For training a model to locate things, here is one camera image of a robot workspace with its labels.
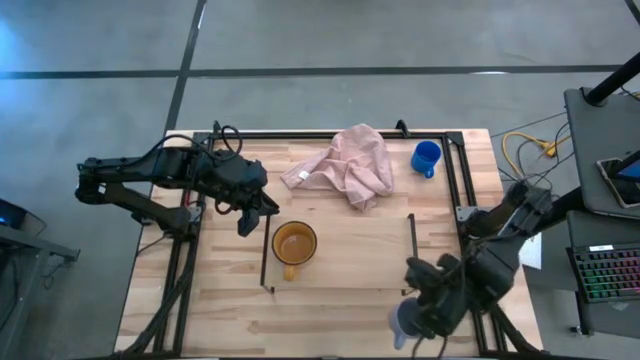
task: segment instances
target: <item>rgb keyboard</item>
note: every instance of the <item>rgb keyboard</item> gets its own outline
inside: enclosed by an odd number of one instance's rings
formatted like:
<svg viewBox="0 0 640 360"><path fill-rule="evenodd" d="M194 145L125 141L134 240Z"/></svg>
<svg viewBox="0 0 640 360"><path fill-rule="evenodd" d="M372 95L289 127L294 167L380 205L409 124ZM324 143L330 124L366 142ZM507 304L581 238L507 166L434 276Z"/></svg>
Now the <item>rgb keyboard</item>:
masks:
<svg viewBox="0 0 640 360"><path fill-rule="evenodd" d="M588 303L640 299L640 243L567 249Z"/></svg>

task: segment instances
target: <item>white paper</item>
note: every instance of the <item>white paper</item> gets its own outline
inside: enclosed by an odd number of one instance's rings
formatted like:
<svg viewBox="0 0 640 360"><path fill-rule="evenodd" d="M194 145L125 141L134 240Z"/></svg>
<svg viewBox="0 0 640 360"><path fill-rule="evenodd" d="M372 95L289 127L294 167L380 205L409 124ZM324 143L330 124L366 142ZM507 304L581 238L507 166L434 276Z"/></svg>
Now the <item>white paper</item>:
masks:
<svg viewBox="0 0 640 360"><path fill-rule="evenodd" d="M542 234L537 233L525 241L518 255L522 265L542 270Z"/></svg>

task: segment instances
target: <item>wooden table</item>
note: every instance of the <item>wooden table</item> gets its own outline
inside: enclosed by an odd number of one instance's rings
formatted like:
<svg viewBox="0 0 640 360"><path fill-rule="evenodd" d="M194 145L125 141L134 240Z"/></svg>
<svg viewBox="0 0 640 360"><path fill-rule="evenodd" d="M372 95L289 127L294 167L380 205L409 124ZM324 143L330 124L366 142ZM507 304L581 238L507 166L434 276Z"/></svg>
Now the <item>wooden table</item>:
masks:
<svg viewBox="0 0 640 360"><path fill-rule="evenodd" d="M487 130L460 130L464 134L473 185L479 206L495 206L502 199L491 140ZM193 131L180 133L191 136ZM242 156L260 159L268 170L267 194L282 214L353 219L406 217L414 213L420 258L435 262L449 252L459 255L444 161L436 175L425 180L409 165L420 140L387 140L391 154L395 192L380 198L366 213L354 210L339 193L289 189L280 175L321 149L328 140L245 140ZM171 139L165 146L187 145ZM459 193L466 199L455 147L452 147ZM154 188L152 198L165 206L177 206L181 191ZM388 311L403 297L392 289L284 289L275 294L260 286L265 221L247 238L236 234L239 214L220 216L208 199L191 292L183 356L410 356L413 343L401 351L393 348L387 326ZM161 236L157 227L144 230L140 246ZM124 349L138 336L157 310L162 298L171 241L146 250L137 260L129 287L116 349ZM514 325L534 346L542 347L522 269L501 306ZM173 338L175 314L170 316L167 341ZM488 342L493 344L490 321L485 317ZM450 336L445 354L478 353L471 316L467 314ZM435 356L442 339L425 340L418 354Z"/></svg>
<svg viewBox="0 0 640 360"><path fill-rule="evenodd" d="M318 237L311 260L299 266L292 281L284 279L284 264L272 251L274 232L289 221L302 221ZM265 286L279 289L411 290L404 281L406 259L413 256L411 221L404 217L316 216L287 214L269 219Z"/></svg>

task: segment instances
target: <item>blue mug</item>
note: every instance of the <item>blue mug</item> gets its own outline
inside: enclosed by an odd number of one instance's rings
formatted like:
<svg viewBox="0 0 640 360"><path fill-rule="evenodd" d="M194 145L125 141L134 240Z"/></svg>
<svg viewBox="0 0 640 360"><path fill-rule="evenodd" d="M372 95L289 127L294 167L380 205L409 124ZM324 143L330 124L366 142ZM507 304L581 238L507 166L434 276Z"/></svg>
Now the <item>blue mug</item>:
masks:
<svg viewBox="0 0 640 360"><path fill-rule="evenodd" d="M442 155L442 151L436 143L423 141L416 146L416 150L411 156L411 167L424 174L427 179L431 179L435 174L433 167L440 160L440 155Z"/></svg>

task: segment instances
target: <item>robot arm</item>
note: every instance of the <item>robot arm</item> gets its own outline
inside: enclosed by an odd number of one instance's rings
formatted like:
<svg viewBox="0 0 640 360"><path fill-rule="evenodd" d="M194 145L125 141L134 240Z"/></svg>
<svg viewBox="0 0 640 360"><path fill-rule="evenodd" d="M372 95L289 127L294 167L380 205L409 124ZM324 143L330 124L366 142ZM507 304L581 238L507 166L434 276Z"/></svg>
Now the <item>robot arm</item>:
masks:
<svg viewBox="0 0 640 360"><path fill-rule="evenodd" d="M540 231L538 225L551 206L549 191L517 183L496 208L476 210L462 224L468 245L460 260L443 254L436 268L415 257L407 259L405 280L420 293L413 312L420 315L410 321L415 330L426 338L449 336L473 309L492 313L518 351L537 351L497 303L513 287L520 248Z"/></svg>
<svg viewBox="0 0 640 360"><path fill-rule="evenodd" d="M182 137L196 147L160 145L169 138ZM80 173L76 197L87 204L114 204L131 211L143 222L156 221L164 231L184 232L191 222L186 207L166 208L134 190L127 182L151 182L166 189L190 189L215 199L218 213L241 210L238 234L247 236L259 217L279 212L278 204L263 191L267 173L260 161L248 161L238 152L209 152L201 144L182 135L169 135L145 155L137 158L89 158L78 164ZM221 210L219 205L229 207Z"/></svg>

